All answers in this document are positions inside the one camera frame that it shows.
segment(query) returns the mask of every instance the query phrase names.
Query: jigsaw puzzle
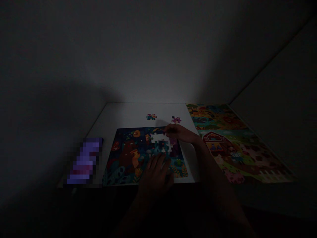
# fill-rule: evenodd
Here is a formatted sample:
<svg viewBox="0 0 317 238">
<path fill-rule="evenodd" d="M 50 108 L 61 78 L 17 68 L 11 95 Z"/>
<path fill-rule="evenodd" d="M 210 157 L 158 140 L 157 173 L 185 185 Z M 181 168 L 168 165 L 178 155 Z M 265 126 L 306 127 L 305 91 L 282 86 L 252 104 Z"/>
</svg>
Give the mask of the jigsaw puzzle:
<svg viewBox="0 0 317 238">
<path fill-rule="evenodd" d="M 197 130 L 245 130 L 248 127 L 225 104 L 187 104 Z"/>
<path fill-rule="evenodd" d="M 103 175 L 103 186 L 136 184 L 153 155 L 166 153 L 175 178 L 187 177 L 187 168 L 177 139 L 168 138 L 165 127 L 117 129 Z"/>
<path fill-rule="evenodd" d="M 295 177 L 251 130 L 198 130 L 231 183 L 292 182 Z"/>
<path fill-rule="evenodd" d="M 155 118 L 157 118 L 157 116 L 155 116 L 155 114 L 148 114 L 148 115 L 146 116 L 146 118 L 147 118 L 148 120 L 155 120 Z"/>
<path fill-rule="evenodd" d="M 172 117 L 172 122 L 174 122 L 174 124 L 180 124 L 181 121 L 180 117 Z"/>
</svg>

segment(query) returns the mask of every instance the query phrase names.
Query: loose puzzle piece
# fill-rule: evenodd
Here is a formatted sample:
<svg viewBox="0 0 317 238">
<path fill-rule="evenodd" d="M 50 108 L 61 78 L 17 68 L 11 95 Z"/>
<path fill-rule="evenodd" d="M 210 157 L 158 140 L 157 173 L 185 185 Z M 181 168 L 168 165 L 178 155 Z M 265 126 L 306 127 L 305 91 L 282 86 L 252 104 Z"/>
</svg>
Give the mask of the loose puzzle piece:
<svg viewBox="0 0 317 238">
<path fill-rule="evenodd" d="M 157 116 L 155 116 L 155 114 L 148 114 L 147 115 L 148 120 L 155 120 L 155 118 L 157 118 Z"/>
<path fill-rule="evenodd" d="M 181 118 L 180 117 L 172 117 L 172 122 L 174 122 L 174 124 L 179 124 L 181 123 Z"/>
</svg>

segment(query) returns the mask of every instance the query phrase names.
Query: puzzle piece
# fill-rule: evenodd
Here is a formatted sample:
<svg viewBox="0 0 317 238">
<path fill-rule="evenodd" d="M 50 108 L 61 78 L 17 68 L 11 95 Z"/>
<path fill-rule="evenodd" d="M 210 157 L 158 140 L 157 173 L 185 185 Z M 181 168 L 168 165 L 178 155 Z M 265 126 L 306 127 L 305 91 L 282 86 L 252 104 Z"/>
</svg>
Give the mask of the puzzle piece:
<svg viewBox="0 0 317 238">
<path fill-rule="evenodd" d="M 155 116 L 155 114 L 148 114 L 146 117 L 148 120 L 155 120 L 155 118 L 157 118 L 157 116 Z"/>
<path fill-rule="evenodd" d="M 172 117 L 172 122 L 174 122 L 174 124 L 180 124 L 181 123 L 181 118 L 180 117 Z"/>
<path fill-rule="evenodd" d="M 159 143 L 159 142 L 164 142 L 165 143 L 165 145 L 162 148 L 164 148 L 164 150 L 166 152 L 171 152 L 172 151 L 173 146 L 170 144 L 169 138 L 165 134 L 156 134 L 156 133 L 154 133 L 151 136 L 153 138 L 152 141 L 155 141 L 157 143 Z"/>
</svg>

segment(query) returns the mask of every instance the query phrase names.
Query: smartphone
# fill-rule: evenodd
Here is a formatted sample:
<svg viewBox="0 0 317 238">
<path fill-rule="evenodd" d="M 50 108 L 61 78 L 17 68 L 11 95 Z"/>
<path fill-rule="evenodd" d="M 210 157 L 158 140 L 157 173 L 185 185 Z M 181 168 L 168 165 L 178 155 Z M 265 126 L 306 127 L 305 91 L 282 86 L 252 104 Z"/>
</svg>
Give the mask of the smartphone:
<svg viewBox="0 0 317 238">
<path fill-rule="evenodd" d="M 64 184 L 88 184 L 92 181 L 101 156 L 103 138 L 84 138 L 70 166 Z"/>
</svg>

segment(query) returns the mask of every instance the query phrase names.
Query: finger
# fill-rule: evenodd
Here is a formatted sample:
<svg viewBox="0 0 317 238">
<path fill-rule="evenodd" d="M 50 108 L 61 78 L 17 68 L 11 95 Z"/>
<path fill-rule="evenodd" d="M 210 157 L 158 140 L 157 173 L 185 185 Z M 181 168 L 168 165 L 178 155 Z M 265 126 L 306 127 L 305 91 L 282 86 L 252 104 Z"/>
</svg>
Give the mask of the finger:
<svg viewBox="0 0 317 238">
<path fill-rule="evenodd" d="M 151 166 L 150 166 L 150 170 L 155 169 L 156 163 L 158 161 L 158 158 L 161 156 L 161 153 L 159 153 L 157 156 L 155 156 L 155 158 L 153 159 Z"/>
<path fill-rule="evenodd" d="M 162 164 L 164 162 L 165 157 L 166 157 L 166 154 L 161 154 L 161 156 L 159 157 L 158 162 L 157 162 L 156 167 L 155 167 L 155 169 L 157 171 L 161 171 Z"/>
<path fill-rule="evenodd" d="M 154 158 L 155 158 L 155 155 L 153 155 L 152 158 L 150 158 L 150 160 L 148 161 L 148 164 L 146 165 L 146 168 L 145 168 L 146 170 L 149 170 L 151 168 L 151 164 Z"/>
<path fill-rule="evenodd" d="M 163 168 L 162 168 L 162 174 L 164 174 L 164 176 L 167 174 L 167 171 L 168 171 L 168 168 L 169 168 L 169 165 L 171 164 L 171 159 L 169 158 L 165 164 L 163 165 Z"/>
<path fill-rule="evenodd" d="M 174 126 L 175 126 L 174 124 L 171 124 L 171 123 L 170 123 L 170 124 L 168 124 L 168 125 L 164 128 L 163 131 L 164 131 L 164 132 L 167 132 L 169 129 L 174 128 Z"/>
<path fill-rule="evenodd" d="M 166 190 L 169 190 L 171 186 L 173 186 L 174 184 L 174 174 L 172 173 L 169 178 L 168 178 L 168 182 L 166 184 Z"/>
</svg>

